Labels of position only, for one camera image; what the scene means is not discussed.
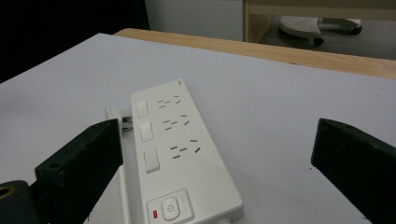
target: floor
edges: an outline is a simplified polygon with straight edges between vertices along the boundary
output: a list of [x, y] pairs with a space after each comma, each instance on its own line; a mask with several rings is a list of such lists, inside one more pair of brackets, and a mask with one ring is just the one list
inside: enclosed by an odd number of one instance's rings
[[324, 40], [321, 46], [316, 46], [313, 39], [279, 31], [279, 21], [280, 16], [273, 17], [261, 44], [396, 60], [396, 21], [361, 21], [362, 31], [358, 35], [339, 26], [321, 25]]

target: electrical socket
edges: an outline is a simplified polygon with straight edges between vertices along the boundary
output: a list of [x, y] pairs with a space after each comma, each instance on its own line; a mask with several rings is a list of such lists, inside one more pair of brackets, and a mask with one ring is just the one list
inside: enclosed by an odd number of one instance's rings
[[182, 80], [131, 95], [145, 224], [218, 223], [242, 199]]

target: extension board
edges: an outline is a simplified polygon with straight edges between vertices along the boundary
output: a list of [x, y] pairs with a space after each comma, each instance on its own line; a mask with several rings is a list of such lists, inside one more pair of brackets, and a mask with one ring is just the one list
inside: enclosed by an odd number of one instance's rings
[[230, 223], [243, 202], [182, 80], [131, 95], [145, 224]]

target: white table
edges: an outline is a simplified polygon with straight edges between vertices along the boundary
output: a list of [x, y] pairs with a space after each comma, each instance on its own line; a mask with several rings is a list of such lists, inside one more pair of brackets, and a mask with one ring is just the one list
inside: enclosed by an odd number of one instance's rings
[[[105, 107], [128, 115], [131, 92], [177, 78], [188, 85], [245, 201], [246, 216], [236, 223], [369, 223], [310, 156], [319, 118], [396, 146], [396, 80], [111, 35], [0, 85], [0, 182], [33, 183], [34, 168], [104, 120]], [[128, 190], [134, 221], [138, 195]], [[89, 223], [122, 223], [121, 216], [115, 177]]]

